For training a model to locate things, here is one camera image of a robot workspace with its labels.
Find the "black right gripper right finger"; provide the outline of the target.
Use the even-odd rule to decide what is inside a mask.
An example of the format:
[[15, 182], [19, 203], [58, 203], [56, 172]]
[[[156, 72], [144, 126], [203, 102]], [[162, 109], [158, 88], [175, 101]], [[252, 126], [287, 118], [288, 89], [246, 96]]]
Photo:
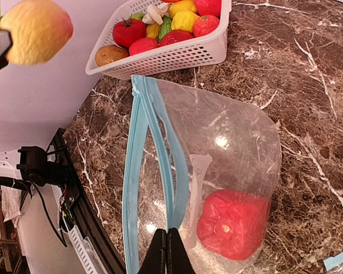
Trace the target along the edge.
[[178, 229], [171, 228], [166, 241], [166, 271], [171, 274], [194, 274]]

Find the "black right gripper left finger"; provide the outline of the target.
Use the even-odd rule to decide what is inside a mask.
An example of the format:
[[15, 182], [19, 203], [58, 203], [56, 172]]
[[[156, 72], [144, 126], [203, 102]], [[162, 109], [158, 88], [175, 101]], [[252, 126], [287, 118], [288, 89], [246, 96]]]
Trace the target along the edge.
[[166, 231], [157, 229], [151, 240], [149, 249], [138, 271], [139, 274], [166, 273]]

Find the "yellow orange toy peach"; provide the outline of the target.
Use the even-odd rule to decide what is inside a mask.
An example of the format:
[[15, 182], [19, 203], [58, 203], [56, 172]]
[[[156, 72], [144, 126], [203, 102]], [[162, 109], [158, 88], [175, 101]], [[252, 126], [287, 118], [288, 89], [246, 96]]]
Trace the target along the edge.
[[33, 66], [52, 59], [73, 36], [70, 15], [54, 1], [20, 1], [0, 20], [13, 45], [8, 62]]

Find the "red toy bell pepper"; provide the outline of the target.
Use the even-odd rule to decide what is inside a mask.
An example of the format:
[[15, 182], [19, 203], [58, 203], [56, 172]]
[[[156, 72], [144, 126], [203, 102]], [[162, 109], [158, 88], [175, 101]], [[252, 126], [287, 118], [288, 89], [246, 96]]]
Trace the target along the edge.
[[235, 190], [219, 190], [204, 201], [197, 236], [204, 248], [243, 261], [264, 240], [270, 201]]

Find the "clear zip bag blue zipper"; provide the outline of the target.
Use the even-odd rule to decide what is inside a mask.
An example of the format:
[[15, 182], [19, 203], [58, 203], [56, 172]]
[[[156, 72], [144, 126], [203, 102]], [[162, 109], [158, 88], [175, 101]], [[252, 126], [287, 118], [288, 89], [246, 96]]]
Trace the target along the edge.
[[258, 107], [210, 91], [134, 75], [122, 194], [127, 273], [138, 273], [157, 229], [176, 228], [194, 273], [242, 273], [243, 261], [204, 248], [197, 223], [219, 190], [268, 199], [280, 177], [275, 123]]

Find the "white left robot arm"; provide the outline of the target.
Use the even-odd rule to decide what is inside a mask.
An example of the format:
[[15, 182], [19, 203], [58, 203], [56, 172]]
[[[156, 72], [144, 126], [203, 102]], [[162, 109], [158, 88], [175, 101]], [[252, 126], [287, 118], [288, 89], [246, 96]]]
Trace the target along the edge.
[[[0, 30], [0, 70], [8, 65], [5, 55], [13, 42], [9, 31]], [[0, 152], [0, 185], [31, 192], [31, 186], [64, 186], [66, 166], [48, 160], [48, 153], [38, 146]]]

